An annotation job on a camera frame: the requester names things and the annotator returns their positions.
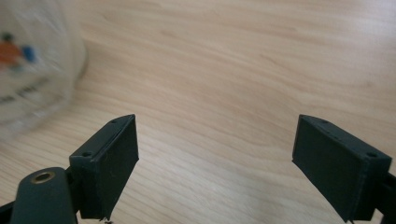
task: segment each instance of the wooden table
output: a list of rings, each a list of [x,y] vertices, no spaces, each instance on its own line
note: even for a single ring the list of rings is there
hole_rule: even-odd
[[[291,163],[299,114],[396,158],[392,0],[77,6],[88,71],[69,107],[0,144],[0,204],[26,175],[67,167],[106,122],[132,113],[140,161],[115,224],[343,223]]]

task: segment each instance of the transparent plastic bag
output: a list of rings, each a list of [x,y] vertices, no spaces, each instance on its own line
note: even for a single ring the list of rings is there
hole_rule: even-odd
[[[0,1],[0,140],[67,105],[86,53],[64,0]]]

